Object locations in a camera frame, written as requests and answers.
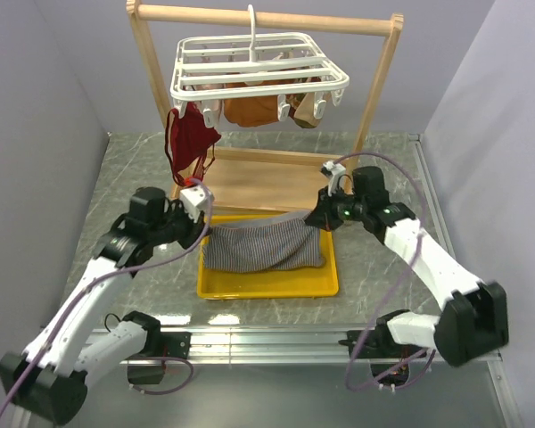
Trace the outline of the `white plastic clip hanger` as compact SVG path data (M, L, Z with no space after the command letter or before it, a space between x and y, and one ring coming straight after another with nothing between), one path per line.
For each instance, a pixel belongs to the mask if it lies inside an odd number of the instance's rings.
M218 121L216 106L225 100L274 96L276 119L289 116L287 95L312 94L312 112L323 117L326 97L335 106L350 77L300 32L259 34L256 13L248 6L247 35L189 37L178 42L169 92L172 108L182 118L187 104L202 107L204 124Z

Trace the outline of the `red underwear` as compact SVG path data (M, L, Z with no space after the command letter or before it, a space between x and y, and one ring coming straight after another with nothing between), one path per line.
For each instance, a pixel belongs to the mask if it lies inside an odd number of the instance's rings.
M184 187L193 178L203 180L215 161L215 145L221 134L207 128L194 103L188 103L183 117L179 110L169 111L165 127L164 152L176 185Z

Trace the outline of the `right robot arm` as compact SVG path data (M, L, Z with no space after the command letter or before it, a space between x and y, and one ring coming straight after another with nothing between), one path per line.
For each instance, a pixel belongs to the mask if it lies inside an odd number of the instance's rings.
M458 367L509 343L505 289L461 266L406 204L392 202L380 168L354 169L351 193L340 185L346 174L340 163L330 160L321 172L328 184L319 190L307 225L334 231L346 222L361 223L407 263L440 309L438 316L401 309L378 317L364 341L377 357L395 356L409 346L437 350L450 366Z

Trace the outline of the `grey striped underwear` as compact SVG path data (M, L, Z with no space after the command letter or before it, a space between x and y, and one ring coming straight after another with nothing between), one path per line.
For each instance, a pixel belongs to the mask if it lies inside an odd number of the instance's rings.
M320 268L325 256L320 230L305 223L306 211L219 223L203 245L204 266L228 273Z

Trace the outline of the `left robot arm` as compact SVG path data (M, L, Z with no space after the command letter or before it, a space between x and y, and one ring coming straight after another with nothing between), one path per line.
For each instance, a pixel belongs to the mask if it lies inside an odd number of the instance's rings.
M170 200L157 187L142 187L130 198L95 246L70 297L22 353L7 352L0 360L5 399L1 408L21 407L45 420L65 425L83 406L86 395L121 361L139 357L164 367L184 357L168 355L161 322L138 311L125 315L98 342L86 340L96 321L141 270L152 267L155 248L178 243L182 255L207 235L214 197L204 183L192 179Z

